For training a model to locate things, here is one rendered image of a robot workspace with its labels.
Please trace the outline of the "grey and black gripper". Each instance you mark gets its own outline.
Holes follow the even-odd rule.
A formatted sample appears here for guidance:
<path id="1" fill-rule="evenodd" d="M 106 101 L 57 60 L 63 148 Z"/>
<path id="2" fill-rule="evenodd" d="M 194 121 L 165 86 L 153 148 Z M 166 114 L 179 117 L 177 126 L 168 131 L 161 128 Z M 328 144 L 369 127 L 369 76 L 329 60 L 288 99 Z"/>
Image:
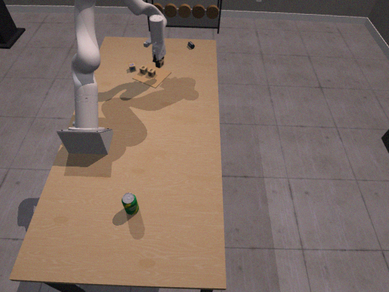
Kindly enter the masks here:
<path id="1" fill-rule="evenodd" d="M 161 45 L 153 44 L 152 54 L 153 54 L 153 62 L 156 63 L 157 68 L 160 68 L 160 63 L 158 60 L 163 59 L 164 55 L 166 54 L 165 42 Z M 156 59 L 157 59 L 157 61 L 156 61 Z"/>

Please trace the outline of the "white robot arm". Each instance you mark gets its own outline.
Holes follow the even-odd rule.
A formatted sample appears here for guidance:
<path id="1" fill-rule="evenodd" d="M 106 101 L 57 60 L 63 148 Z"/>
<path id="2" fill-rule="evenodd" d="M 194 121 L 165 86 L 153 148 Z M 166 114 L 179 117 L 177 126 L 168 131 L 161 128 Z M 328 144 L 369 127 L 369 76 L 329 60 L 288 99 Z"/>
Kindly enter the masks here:
<path id="1" fill-rule="evenodd" d="M 121 0 L 135 15 L 149 16 L 151 36 L 143 43 L 161 45 L 165 42 L 164 29 L 167 20 L 160 10 L 142 0 Z M 100 65 L 100 51 L 95 36 L 96 0 L 75 0 L 74 23 L 77 39 L 77 53 L 72 58 L 71 70 L 75 93 L 76 129 L 71 131 L 102 131 L 98 129 L 98 86 L 94 71 Z"/>

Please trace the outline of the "green drink can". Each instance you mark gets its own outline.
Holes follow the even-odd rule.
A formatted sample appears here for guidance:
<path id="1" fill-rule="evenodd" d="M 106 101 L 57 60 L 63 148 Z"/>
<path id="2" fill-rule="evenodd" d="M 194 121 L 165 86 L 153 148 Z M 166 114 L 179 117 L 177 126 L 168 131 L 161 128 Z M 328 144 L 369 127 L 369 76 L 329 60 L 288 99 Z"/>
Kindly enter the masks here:
<path id="1" fill-rule="evenodd" d="M 139 205 L 136 196 L 132 193 L 126 193 L 122 197 L 122 204 L 129 215 L 134 215 L 139 211 Z"/>

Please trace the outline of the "tan mat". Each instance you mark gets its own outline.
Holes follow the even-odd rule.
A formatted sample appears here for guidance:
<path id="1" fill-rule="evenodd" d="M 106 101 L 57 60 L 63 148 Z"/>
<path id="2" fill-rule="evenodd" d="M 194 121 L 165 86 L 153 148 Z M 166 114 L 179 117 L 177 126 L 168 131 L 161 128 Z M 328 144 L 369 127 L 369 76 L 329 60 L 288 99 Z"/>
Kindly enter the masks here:
<path id="1" fill-rule="evenodd" d="M 148 73 L 141 74 L 140 72 L 138 72 L 133 77 L 133 79 L 135 79 L 135 80 L 137 80 L 139 82 L 142 82 L 142 83 L 144 83 L 146 85 L 152 86 L 154 88 L 158 87 L 171 74 L 170 71 L 167 71 L 167 70 L 162 69 L 162 68 L 156 68 L 155 65 L 152 65 L 152 64 L 149 64 L 149 63 L 146 65 L 146 67 L 148 68 L 148 70 L 150 68 L 156 70 L 156 74 L 155 74 L 154 77 L 148 76 Z"/>

